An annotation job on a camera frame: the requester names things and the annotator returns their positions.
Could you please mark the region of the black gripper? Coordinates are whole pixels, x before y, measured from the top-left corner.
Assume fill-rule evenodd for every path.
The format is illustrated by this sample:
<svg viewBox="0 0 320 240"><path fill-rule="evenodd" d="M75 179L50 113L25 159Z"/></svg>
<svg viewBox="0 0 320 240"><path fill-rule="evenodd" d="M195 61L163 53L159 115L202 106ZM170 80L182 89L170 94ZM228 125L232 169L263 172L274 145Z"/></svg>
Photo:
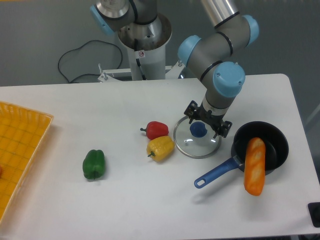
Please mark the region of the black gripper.
<svg viewBox="0 0 320 240"><path fill-rule="evenodd" d="M226 112L226 108L208 107L203 104L198 106L198 104L192 100L184 111L184 115L187 116L190 125L193 120L201 120L209 125L215 132L213 136L215 139L217 136L226 138L232 127L232 122L223 120Z"/></svg>

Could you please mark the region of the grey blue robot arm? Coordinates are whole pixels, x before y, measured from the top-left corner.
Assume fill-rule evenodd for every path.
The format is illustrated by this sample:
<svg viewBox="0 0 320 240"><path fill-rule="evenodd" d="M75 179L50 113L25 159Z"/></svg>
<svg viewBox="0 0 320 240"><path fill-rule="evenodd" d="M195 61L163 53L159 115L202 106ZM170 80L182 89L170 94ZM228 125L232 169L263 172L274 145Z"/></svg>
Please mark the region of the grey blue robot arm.
<svg viewBox="0 0 320 240"><path fill-rule="evenodd" d="M226 137L232 126L223 117L245 82L245 72L227 61L259 36L257 21L241 15L232 0L204 0L202 5L215 33L206 39L186 38L177 56L206 88L201 104L191 102L185 115L208 124L216 136ZM106 35L117 34L126 47L133 80L160 80L166 75L166 44L172 36L169 20L155 0L99 0L90 7Z"/></svg>

